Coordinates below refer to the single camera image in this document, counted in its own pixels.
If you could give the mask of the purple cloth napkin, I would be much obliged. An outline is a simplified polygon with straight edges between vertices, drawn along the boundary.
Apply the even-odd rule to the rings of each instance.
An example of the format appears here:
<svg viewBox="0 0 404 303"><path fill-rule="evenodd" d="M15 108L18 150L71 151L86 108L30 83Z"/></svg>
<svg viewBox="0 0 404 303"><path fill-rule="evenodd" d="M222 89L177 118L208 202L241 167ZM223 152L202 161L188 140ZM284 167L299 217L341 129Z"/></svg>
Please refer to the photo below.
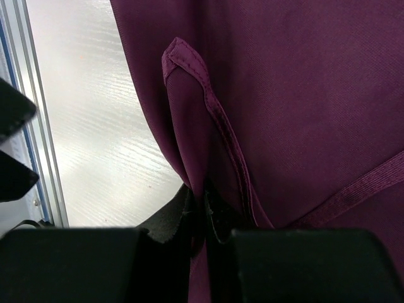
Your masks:
<svg viewBox="0 0 404 303"><path fill-rule="evenodd" d="M197 201L367 229L403 272L402 1L112 1L147 123Z"/></svg>

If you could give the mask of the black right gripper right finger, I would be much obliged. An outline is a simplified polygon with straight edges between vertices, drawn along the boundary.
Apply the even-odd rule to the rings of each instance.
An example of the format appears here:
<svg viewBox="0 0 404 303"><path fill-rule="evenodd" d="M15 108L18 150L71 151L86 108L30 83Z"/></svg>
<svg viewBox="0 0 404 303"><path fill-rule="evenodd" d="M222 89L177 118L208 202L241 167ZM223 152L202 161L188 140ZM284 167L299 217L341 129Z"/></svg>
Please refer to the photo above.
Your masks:
<svg viewBox="0 0 404 303"><path fill-rule="evenodd" d="M204 192L212 302L402 302L387 250L358 229L263 230L211 182Z"/></svg>

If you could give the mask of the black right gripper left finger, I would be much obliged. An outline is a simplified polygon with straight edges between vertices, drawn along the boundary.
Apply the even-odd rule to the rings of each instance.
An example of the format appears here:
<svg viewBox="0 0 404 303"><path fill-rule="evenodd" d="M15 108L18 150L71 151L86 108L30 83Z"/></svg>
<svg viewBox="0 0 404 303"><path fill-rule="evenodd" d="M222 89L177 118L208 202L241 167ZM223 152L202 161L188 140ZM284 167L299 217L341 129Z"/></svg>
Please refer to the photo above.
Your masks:
<svg viewBox="0 0 404 303"><path fill-rule="evenodd" d="M192 192L129 228L18 228L1 239L2 302L186 302Z"/></svg>

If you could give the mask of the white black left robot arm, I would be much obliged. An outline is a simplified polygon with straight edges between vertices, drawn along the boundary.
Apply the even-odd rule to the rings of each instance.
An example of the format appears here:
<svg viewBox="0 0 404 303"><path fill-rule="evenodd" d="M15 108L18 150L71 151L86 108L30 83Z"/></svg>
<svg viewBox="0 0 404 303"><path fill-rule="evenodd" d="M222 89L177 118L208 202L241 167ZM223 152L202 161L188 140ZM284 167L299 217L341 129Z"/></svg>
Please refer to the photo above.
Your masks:
<svg viewBox="0 0 404 303"><path fill-rule="evenodd" d="M30 167L23 129L36 116L35 104L1 80L1 202L17 201L39 176Z"/></svg>

